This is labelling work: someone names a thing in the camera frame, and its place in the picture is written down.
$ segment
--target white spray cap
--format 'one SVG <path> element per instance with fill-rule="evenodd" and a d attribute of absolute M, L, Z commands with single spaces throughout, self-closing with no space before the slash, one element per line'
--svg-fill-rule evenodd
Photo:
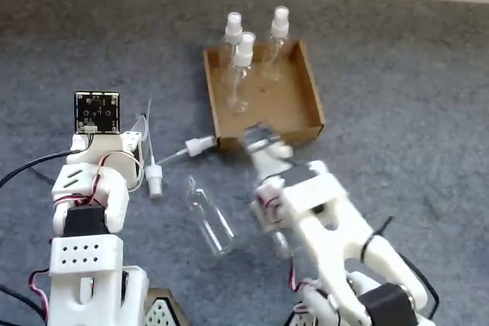
<path fill-rule="evenodd" d="M 243 32 L 241 43 L 236 47 L 233 64 L 236 66 L 246 67 L 251 65 L 253 60 L 253 44 L 256 37 L 251 32 Z"/>
<path fill-rule="evenodd" d="M 157 199 L 163 196 L 163 169 L 152 164 L 144 169 L 146 181 L 150 190 L 150 198 Z"/>
<path fill-rule="evenodd" d="M 225 38 L 228 42 L 237 44 L 243 33 L 241 26 L 241 15 L 236 11 L 232 11 L 228 14 L 228 23 L 225 29 Z"/>
<path fill-rule="evenodd" d="M 289 34 L 289 9 L 286 7 L 276 7 L 274 20 L 271 28 L 272 36 L 284 38 Z"/>
<path fill-rule="evenodd" d="M 216 144 L 217 142 L 215 141 L 215 137 L 212 135 L 209 135 L 208 137 L 190 139 L 185 142 L 189 156 L 191 157 L 201 154 L 201 152 L 204 150 L 215 147 Z"/>

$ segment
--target cardboard tray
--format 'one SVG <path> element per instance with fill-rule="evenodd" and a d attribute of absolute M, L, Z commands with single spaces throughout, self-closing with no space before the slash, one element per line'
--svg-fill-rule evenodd
<path fill-rule="evenodd" d="M 239 134 L 258 122 L 271 125 L 288 143 L 314 139 L 324 127 L 324 113 L 303 41 L 291 47 L 289 57 L 280 66 L 284 77 L 277 82 L 261 76 L 266 48 L 266 44 L 254 46 L 250 79 L 242 89 L 250 105 L 242 114 L 233 114 L 226 104 L 218 47 L 204 51 L 215 136 L 222 150 L 238 148 Z"/>

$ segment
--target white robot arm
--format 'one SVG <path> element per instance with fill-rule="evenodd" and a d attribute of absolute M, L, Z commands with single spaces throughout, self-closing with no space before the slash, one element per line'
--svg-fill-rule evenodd
<path fill-rule="evenodd" d="M 319 325 L 334 326 L 339 318 L 350 326 L 423 324 L 417 314 L 427 303 L 423 284 L 389 242 L 375 235 L 326 165 L 295 164 L 291 148 L 263 125 L 247 129 L 243 144 L 261 180 L 251 208 L 262 228 L 292 228 L 317 265 L 318 281 L 304 283 L 300 295 Z M 359 296 L 345 269 L 347 259 L 360 260 L 387 283 Z M 383 311 L 383 298 L 398 308 L 394 315 Z M 396 313 L 402 322 L 396 321 Z M 335 316 L 335 323 L 328 315 Z"/>
<path fill-rule="evenodd" d="M 110 97 L 100 95 L 83 94 L 82 116 L 115 111 Z M 100 132 L 104 122 L 90 124 L 90 133 Z M 73 150 L 85 145 L 86 135 L 73 137 Z M 135 132 L 96 134 L 88 149 L 68 156 L 52 190 L 58 237 L 51 243 L 48 326 L 144 324 L 147 275 L 138 266 L 122 266 L 123 243 L 115 235 L 124 225 L 129 190 L 141 183 L 142 156 Z"/>

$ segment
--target clear plastic bottle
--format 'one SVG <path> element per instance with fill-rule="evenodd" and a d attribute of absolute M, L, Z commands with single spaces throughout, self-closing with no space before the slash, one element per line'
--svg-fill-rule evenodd
<path fill-rule="evenodd" d="M 228 23 L 224 37 L 219 47 L 219 69 L 224 72 L 232 64 L 232 59 L 236 52 L 236 47 L 241 41 L 243 28 L 241 27 L 241 15 L 236 11 L 228 14 Z M 225 82 L 225 73 L 222 73 L 222 81 Z"/>
<path fill-rule="evenodd" d="M 245 98 L 244 87 L 251 71 L 255 38 L 251 32 L 243 32 L 232 65 L 225 74 L 225 84 L 228 88 L 227 103 L 229 109 L 235 114 L 245 112 L 248 108 L 249 103 Z"/>
<path fill-rule="evenodd" d="M 186 203 L 212 253 L 221 256 L 234 249 L 235 232 L 222 210 L 193 176 L 187 178 Z"/>
<path fill-rule="evenodd" d="M 280 64 L 290 52 L 289 9 L 277 7 L 268 37 L 267 55 L 261 72 L 265 79 L 277 81 L 281 77 Z"/>

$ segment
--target circuit board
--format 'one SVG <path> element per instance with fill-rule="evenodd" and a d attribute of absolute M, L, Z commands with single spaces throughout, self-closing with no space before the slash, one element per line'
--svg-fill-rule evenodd
<path fill-rule="evenodd" d="M 77 134 L 120 134 L 120 93 L 75 91 Z"/>

